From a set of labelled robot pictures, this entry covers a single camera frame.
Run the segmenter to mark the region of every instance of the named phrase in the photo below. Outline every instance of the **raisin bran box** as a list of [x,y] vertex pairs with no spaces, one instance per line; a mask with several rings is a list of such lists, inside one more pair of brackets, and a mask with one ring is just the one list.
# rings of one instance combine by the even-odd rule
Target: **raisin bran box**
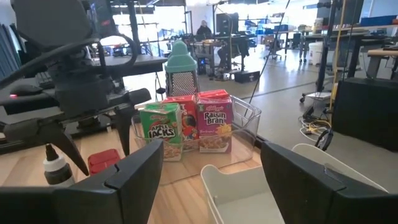
[[183,150],[189,151],[199,149],[197,130],[197,110],[194,95],[170,96],[163,103],[178,103],[181,108]]
[[197,110],[199,151],[230,153],[233,120],[231,98],[199,98]]
[[179,161],[182,153],[181,109],[178,103],[151,103],[140,110],[146,139],[164,140],[164,161]]
[[198,97],[208,99],[223,99],[229,97],[229,94],[225,90],[210,90],[198,93]]

